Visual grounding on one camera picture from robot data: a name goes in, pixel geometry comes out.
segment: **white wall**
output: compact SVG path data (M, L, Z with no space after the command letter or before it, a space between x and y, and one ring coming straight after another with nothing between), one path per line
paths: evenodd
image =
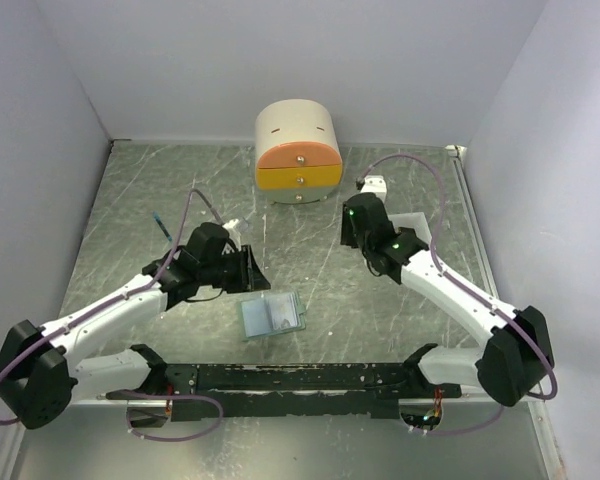
M113 138L253 140L306 97L340 141L466 144L546 0L38 0Z
M600 479L600 0L552 0L469 148L501 295L548 317L571 479Z
M35 2L0 0L0 346L57 316L107 144Z

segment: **purple cable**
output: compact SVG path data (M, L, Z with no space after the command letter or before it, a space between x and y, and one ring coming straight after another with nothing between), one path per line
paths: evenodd
M215 208L213 208L211 206L211 203L209 202L209 200L207 200L207 197L204 196L204 194L198 190L197 188L192 188L191 190L189 190L189 193L187 194L187 203L185 204L184 207L184 211L182 212L182 219L180 221L180 227L178 228L178 233L176 235L175 241L173 242L173 246L171 247L171 250L169 250L169 255L167 255L167 258L165 259L164 263L160 266L160 268L158 269L158 271L156 272L156 274L153 276L153 278L146 284L143 285L141 287L138 288L134 288L133 290L130 290L128 292L126 292L125 295L117 295L115 297L112 297L96 306L94 306L92 309L88 310L87 312L83 313L82 315L80 315L78 318L74 319L73 321L69 322L67 324L67 329L65 328L59 328L58 330L50 333L49 335L40 338L38 341L36 341L35 343L33 343L29 348L25 349L21 354L19 354L16 358L14 358L11 363L9 363L4 369L2 369L2 371L0 372L0 383L2 383L2 381L7 378L7 376L9 375L9 373L11 373L11 371L16 368L18 365L20 365L25 359L27 359L27 357L29 357L29 355L31 355L33 352L35 352L38 348L40 348L42 345L44 345L45 343L51 342L52 340L54 340L55 338L58 338L60 335L63 335L65 332L68 332L69 330L77 327L78 325L80 325L81 323L83 323L84 321L88 320L89 318L93 317L94 315L100 313L101 311L109 308L110 306L122 301L122 300L127 300L129 299L129 297L133 296L133 295L137 295L138 293L142 293L142 292L146 292L147 290L149 290L151 287L153 287L156 282L158 280L160 280L160 277L162 277L162 274L165 272L165 270L167 269L167 267L169 266L169 264L171 263L171 261L173 260L173 256L176 253L176 249L178 248L178 245L180 244L180 239L182 238L182 232L184 230L184 224L187 220L187 214L189 212L189 205L191 204L191 198L193 197L193 194L197 194L202 201L209 207L209 209L211 210L211 212L213 213L214 217L216 218L216 220L218 220L218 222L220 224L222 224L222 218L220 217L220 215L218 215L218 212L215 210ZM160 397L152 397L152 396L147 396L146 398L157 398L157 399L162 399L163 397L168 397L166 399L180 399L183 398L181 395L172 395L172 396L168 396L168 395L163 395ZM198 397L198 400L202 400L202 401L208 401L209 403L213 403L214 405L216 403L218 403L215 399L209 398L209 397L202 397L202 396L196 396ZM222 406L219 407L219 411L222 417ZM7 426L7 425L13 425L14 423L18 423L18 419L17 418L12 418L9 420L2 420L0 419L0 426ZM209 433L212 429L209 430L205 430L205 434Z
M438 257L438 252L437 252L437 245L438 245L438 237L440 236L440 232L442 231L442 221L444 219L444 210L445 210L445 206L447 203L447 196L446 196L446 192L444 189L444 182L442 180L442 177L440 176L440 173L433 165L431 165L429 162L427 162L419 157L416 157L415 155L410 155L408 153L392 153L390 155L386 155L382 158L379 158L378 160L373 162L371 165L369 165L367 167L367 169L362 173L362 175L358 178L358 181L361 181L362 183L364 183L364 178L367 175L369 175L369 173L371 173L371 171L374 168L376 168L382 162L393 159L393 158L404 158L404 159L409 159L409 160L418 162L420 165L422 165L427 170L429 170L429 172L436 179L436 182L438 184L438 191L440 194L440 197L439 197L440 216L438 217L438 221L436 222L435 228L433 229L433 233L431 235L431 245L429 246L429 250L431 252L431 260L433 261L433 264L436 266L436 269L438 270L438 272L440 272L440 274L442 276L444 276L447 280L449 280L453 285L458 287L460 290L462 290L466 294L470 295L472 298L474 298L476 301L480 302L486 308L491 309L491 302L489 302L488 299L483 298L482 295L480 295L479 293L475 292L473 289L464 285L456 277L454 277L449 272L444 270L442 265L440 264L440 258ZM533 350L533 353L536 354L536 356L542 363L542 366L544 367L544 369L547 372L547 375L549 376L549 380L551 382L551 392L550 393L537 394L537 393L530 392L530 393L528 393L528 395L530 397L538 398L540 400L551 400L551 399L555 398L555 396L558 394L558 380L556 379L555 373L553 372L553 367L547 360L547 357L545 357L545 355L542 353L542 350L540 350L540 347L538 347L536 342L533 341L533 339L527 334L527 332L525 332L522 329L522 327L520 327L514 321L514 319L509 317L509 315L507 315L505 312L503 312L502 310L497 308L497 309L495 309L494 313L496 315L498 315L502 320L507 322L509 325L511 325L511 327L516 331L516 333L518 335L520 335L520 337L522 337L522 339L527 343L527 345L529 345L531 350ZM500 418L500 416L502 415L503 410L504 410L504 408L501 408L492 419L490 419L480 425L476 425L475 427L465 428L465 429L461 429L461 430L447 431L447 432L439 432L436 435L443 435L443 434L444 435L456 435L456 434L470 433L470 432L474 432L476 430L480 430L482 428L488 427L489 425L493 424L496 420L498 420Z
M210 403L218 409L218 416L216 417L215 421L213 422L213 424L211 424L210 427L205 428L201 432L194 433L193 435L189 435L186 437L176 437L176 438L156 437L154 435L146 435L146 434L140 433L138 430L133 428L133 426L131 425L131 417L129 416L129 411L127 411L126 418L127 418L127 427L129 428L129 433L131 433L132 435L135 435L136 437L138 437L142 440L152 440L154 442L167 442L167 443L186 442L188 440L195 440L196 438L204 437L207 433L211 433L213 430L218 428L220 426L220 422L224 418L224 409L222 408L222 404L219 401L217 401L215 398L206 397L204 395L194 395L194 394L147 395L144 393L134 392L132 390L122 390L122 392L127 395L130 395L132 397L149 399L149 400L175 400L175 399L177 399L177 400L197 400L200 402Z

